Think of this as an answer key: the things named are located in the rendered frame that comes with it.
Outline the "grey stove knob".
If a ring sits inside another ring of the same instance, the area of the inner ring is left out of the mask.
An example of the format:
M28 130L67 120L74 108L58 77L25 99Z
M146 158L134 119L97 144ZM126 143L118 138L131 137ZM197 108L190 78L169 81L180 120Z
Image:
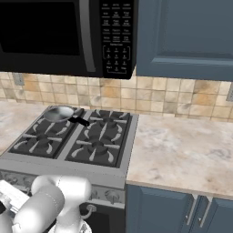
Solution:
M111 204L120 202L120 195L115 190L107 190L105 196Z
M102 191L100 189L94 188L91 193L92 199L101 199L102 198Z
M5 181L11 185L15 185L18 182L18 176L16 174L7 173L4 175Z
M22 177L22 186L25 188L25 189L30 189L31 186L32 186L32 183L34 181L34 177L30 177L30 176L24 176Z

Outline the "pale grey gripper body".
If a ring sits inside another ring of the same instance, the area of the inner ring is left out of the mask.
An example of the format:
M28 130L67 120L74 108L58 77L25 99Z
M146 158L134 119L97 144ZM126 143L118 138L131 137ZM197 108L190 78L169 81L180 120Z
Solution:
M15 214L22 208L29 196L4 180L0 180L0 201Z

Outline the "black microwave oven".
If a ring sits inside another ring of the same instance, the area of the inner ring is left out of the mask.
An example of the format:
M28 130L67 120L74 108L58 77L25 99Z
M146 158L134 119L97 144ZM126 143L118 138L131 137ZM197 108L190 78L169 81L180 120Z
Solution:
M95 72L86 70L79 0L0 0L0 71L129 79L138 0L89 0Z

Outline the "grey wall socket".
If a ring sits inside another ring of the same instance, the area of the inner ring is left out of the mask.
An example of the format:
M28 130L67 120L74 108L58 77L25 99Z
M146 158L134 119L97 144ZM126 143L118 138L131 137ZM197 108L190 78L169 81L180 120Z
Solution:
M233 82L231 82L230 87L229 87L229 91L228 91L228 95L227 95L227 99L228 102L233 102Z
M22 73L13 73L12 76L16 86L23 86L25 84Z

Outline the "blue base cupboard door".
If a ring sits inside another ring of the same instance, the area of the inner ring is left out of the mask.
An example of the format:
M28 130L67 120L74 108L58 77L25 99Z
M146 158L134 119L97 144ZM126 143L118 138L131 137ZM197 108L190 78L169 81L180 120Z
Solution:
M233 200L213 198L203 228L199 226L208 199L201 196L188 233L233 233Z
M188 233L190 194L127 186L127 233Z

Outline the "grey gas stove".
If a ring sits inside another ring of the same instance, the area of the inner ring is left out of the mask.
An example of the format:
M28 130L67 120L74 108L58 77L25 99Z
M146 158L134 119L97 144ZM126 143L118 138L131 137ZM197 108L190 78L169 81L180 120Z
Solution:
M16 174L14 185L22 186L22 177L66 175L87 178L102 191L101 199L91 197L82 206L96 206L86 222L93 233L126 232L126 178L135 139L138 115L109 110L77 108L77 117L90 125L65 121L52 123L39 116L0 156L0 175ZM115 190L120 202L111 204L105 196Z

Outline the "blue wall cupboard door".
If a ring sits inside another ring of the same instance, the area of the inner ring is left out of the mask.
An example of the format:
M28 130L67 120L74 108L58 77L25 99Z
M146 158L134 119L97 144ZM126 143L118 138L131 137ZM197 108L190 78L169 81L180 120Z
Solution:
M233 0L139 0L137 74L233 81Z

